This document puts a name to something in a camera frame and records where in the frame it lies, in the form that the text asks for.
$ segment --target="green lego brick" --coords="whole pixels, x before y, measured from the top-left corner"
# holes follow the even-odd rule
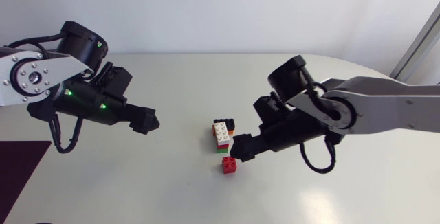
[[[228,149],[224,148],[224,149],[217,149],[217,153],[227,153]]]

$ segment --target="silver arm plate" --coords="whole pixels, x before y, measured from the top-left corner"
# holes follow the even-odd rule
[[[75,76],[89,67],[73,56],[49,52],[51,59],[39,60],[41,54],[21,51],[0,58],[0,106],[26,104],[45,99],[50,87]],[[36,59],[23,63],[11,73],[13,67],[23,59]],[[13,87],[19,87],[21,93]]]
[[[411,86],[370,77],[343,81],[321,98],[326,107],[340,112],[340,120],[328,118],[306,98],[300,93],[288,103],[328,124],[335,133],[371,134],[395,128],[440,132],[440,85]],[[345,120],[352,125],[344,126]]]

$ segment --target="white table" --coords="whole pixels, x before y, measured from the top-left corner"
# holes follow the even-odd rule
[[[291,54],[112,55],[134,78],[129,103],[157,109],[147,136],[127,123],[85,121],[70,154],[51,146],[6,223],[440,223],[440,135],[396,130],[349,135],[335,170],[312,172],[299,148],[268,151],[224,175],[212,120],[233,117],[236,134],[258,135],[253,109],[267,76]],[[383,75],[305,55],[315,80]],[[61,115],[63,141],[75,119]],[[51,139],[25,106],[0,109],[2,140]],[[322,137],[309,158],[326,166]]]

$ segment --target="robotic arm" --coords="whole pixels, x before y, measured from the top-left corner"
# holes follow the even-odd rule
[[[440,132],[437,108],[440,86],[410,86],[396,80],[354,77],[314,82],[302,56],[295,56],[269,75],[275,92],[254,104],[263,122],[261,134],[234,137],[232,157],[245,162],[255,155],[299,144],[305,163],[319,173],[336,162],[335,145],[347,134],[371,134],[395,128]],[[319,96],[316,88],[324,93]],[[304,142],[324,135],[331,156],[327,168],[315,168]]]
[[[59,39],[56,52],[40,45]],[[25,44],[41,52],[16,49]],[[134,131],[145,135],[159,128],[154,109],[127,104],[124,92],[132,78],[127,70],[107,62],[96,75],[107,50],[103,38],[72,21],[65,22],[60,34],[0,47],[0,107],[29,103],[32,117],[49,122],[60,153],[73,150],[84,119],[107,125],[130,122]],[[78,118],[67,148],[61,147],[57,111]]]

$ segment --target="white lego brick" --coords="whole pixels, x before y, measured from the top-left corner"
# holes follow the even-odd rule
[[[225,122],[215,123],[214,129],[215,129],[215,137],[217,138],[217,144],[219,146],[229,144],[230,138],[229,138],[228,130],[226,128],[226,123]]]

